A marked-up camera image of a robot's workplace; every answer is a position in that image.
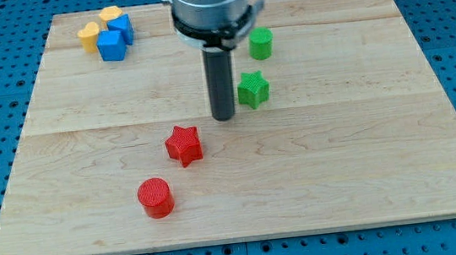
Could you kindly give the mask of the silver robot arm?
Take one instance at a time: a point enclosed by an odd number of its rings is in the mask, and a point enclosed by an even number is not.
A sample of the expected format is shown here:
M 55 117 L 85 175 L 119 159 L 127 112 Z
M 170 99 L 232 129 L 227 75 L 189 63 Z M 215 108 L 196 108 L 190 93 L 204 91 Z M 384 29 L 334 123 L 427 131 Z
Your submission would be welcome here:
M 256 26 L 265 1 L 161 0 L 171 7 L 174 30 L 183 43 L 205 52 L 228 52 Z

